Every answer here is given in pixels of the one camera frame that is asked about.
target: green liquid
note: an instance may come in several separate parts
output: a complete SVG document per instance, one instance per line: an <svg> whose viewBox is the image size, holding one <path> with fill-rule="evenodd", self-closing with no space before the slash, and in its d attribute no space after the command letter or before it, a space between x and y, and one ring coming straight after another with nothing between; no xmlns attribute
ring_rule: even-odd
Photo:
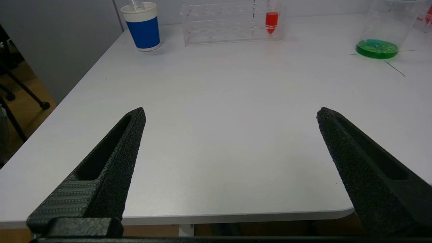
<svg viewBox="0 0 432 243"><path fill-rule="evenodd" d="M370 58L387 59L396 56L399 48L390 42L369 39L357 43L356 51Z"/></svg>

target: beaker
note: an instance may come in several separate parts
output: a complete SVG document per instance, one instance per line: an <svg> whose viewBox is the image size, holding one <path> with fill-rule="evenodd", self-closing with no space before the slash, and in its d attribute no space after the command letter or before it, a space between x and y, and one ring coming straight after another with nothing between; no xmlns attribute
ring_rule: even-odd
<svg viewBox="0 0 432 243"><path fill-rule="evenodd" d="M426 0L373 0L356 51L371 58L396 56Z"/></svg>

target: paper cup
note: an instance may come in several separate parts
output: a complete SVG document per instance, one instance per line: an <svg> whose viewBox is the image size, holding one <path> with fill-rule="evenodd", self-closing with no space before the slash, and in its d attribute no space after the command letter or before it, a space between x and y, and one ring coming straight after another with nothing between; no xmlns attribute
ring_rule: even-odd
<svg viewBox="0 0 432 243"><path fill-rule="evenodd" d="M153 51L161 46L156 3L142 3L144 10L131 5L120 9L139 51Z"/></svg>

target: white table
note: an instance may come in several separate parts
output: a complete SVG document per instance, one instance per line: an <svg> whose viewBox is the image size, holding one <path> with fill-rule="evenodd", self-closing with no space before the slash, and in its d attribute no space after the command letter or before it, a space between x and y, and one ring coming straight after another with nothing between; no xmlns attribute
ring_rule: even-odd
<svg viewBox="0 0 432 243"><path fill-rule="evenodd" d="M344 217L353 205L318 129L339 111L432 183L432 42L414 31L388 63L355 55L363 15L288 19L284 42L160 50L128 31L0 170L0 228L27 216L128 111L147 123L128 224ZM398 69L405 77L392 68Z"/></svg>

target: floor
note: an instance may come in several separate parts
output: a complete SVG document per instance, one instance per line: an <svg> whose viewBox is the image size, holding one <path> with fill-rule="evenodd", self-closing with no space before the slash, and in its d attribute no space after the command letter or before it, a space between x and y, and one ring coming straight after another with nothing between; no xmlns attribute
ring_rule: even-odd
<svg viewBox="0 0 432 243"><path fill-rule="evenodd" d="M8 106L25 134L30 136L55 109L56 105L26 62L21 63L13 72L42 101L51 104L51 108L42 111L39 105L7 75L0 75L0 83L10 88L16 95L14 101L7 102ZM22 141L10 122L9 132L8 156L11 157L21 147ZM257 222L235 225L243 236L360 236L365 234L355 214L337 220ZM195 235L214 236L217 234L215 228L211 224L197 224ZM124 236L176 237L178 229L178 225L126 226ZM0 230L0 242L2 243L27 243L29 241L30 231L28 229Z"/></svg>

